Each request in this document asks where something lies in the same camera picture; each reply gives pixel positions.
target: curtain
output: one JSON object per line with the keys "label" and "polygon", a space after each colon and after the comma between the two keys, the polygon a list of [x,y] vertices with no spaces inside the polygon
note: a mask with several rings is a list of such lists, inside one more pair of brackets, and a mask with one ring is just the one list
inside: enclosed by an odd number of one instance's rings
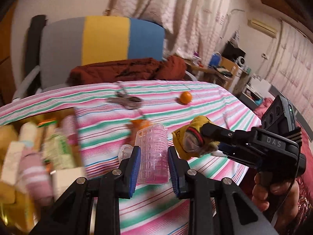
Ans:
{"label": "curtain", "polygon": [[282,24],[280,46],[266,80],[281,91],[313,128],[313,44],[297,29]]}
{"label": "curtain", "polygon": [[230,0],[111,0],[109,15],[152,21],[165,28],[164,56],[191,59],[198,52],[207,65],[219,40]]}

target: cable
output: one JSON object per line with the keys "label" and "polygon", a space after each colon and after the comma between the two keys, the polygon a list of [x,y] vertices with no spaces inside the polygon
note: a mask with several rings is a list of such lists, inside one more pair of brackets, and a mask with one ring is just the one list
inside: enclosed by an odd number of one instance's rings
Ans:
{"label": "cable", "polygon": [[286,200],[286,198],[287,198],[287,196],[288,196],[288,194],[289,194],[289,192],[290,192],[290,190],[291,190],[291,188],[292,188],[292,186],[293,186],[293,184],[295,182],[295,179],[297,178],[298,169],[299,169],[299,163],[300,163],[300,154],[301,154],[301,147],[299,146],[298,159],[297,159],[297,169],[296,169],[295,175],[294,175],[293,180],[292,180],[292,182],[291,182],[291,184],[290,184],[290,186],[289,186],[289,188],[288,188],[288,190],[286,192],[284,200],[281,202],[281,204],[279,205],[277,210],[279,210],[281,208],[281,206],[284,204],[284,202],[285,202],[285,200]]}

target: striped bedsheet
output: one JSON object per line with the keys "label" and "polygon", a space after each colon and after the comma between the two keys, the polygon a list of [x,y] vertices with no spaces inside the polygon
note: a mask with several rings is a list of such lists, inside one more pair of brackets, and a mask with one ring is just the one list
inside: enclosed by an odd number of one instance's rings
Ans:
{"label": "striped bedsheet", "polygon": [[[162,124],[170,132],[205,115],[215,124],[230,130],[250,130],[260,120],[237,98],[222,87],[191,81],[123,82],[126,91],[143,99],[140,111],[126,110],[106,103],[120,89],[118,84],[95,84],[42,93],[0,108],[0,124],[8,124],[43,112],[75,107],[81,155],[88,178],[99,177],[118,167],[117,153],[130,135],[129,120],[142,118]],[[193,100],[181,105],[176,98],[183,91]],[[190,167],[207,177],[232,178],[240,183],[247,167],[223,157],[205,155],[192,158]],[[187,234],[189,201],[178,200],[171,182],[164,185],[138,184],[133,198],[120,199],[122,234]]]}

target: brown blanket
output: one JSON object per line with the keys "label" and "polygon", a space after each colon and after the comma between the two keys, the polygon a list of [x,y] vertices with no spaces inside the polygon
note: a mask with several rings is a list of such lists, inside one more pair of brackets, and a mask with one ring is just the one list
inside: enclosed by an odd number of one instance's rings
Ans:
{"label": "brown blanket", "polygon": [[185,61],[177,56],[169,56],[165,62],[153,58],[99,62],[72,69],[68,83],[87,85],[134,80],[183,80],[185,70]]}

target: finger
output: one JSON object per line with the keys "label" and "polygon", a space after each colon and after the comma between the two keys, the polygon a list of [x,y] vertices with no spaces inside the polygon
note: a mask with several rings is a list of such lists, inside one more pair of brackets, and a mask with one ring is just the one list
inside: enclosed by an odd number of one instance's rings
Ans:
{"label": "finger", "polygon": [[274,195],[282,195],[288,191],[290,184],[290,181],[284,181],[283,183],[274,183],[270,186],[270,191]]}
{"label": "finger", "polygon": [[260,184],[256,184],[252,190],[252,195],[258,198],[261,201],[267,199],[268,191],[265,187],[261,186]]}
{"label": "finger", "polygon": [[279,211],[277,221],[275,224],[275,229],[279,231],[286,227],[298,214],[298,200],[299,200],[299,185],[295,181],[292,188],[284,202],[284,205]]}
{"label": "finger", "polygon": [[259,184],[260,182],[261,182],[261,174],[257,173],[256,176],[255,176],[255,183]]}
{"label": "finger", "polygon": [[252,202],[258,207],[258,209],[263,212],[269,208],[270,203],[268,201],[261,201],[256,197],[252,196]]}

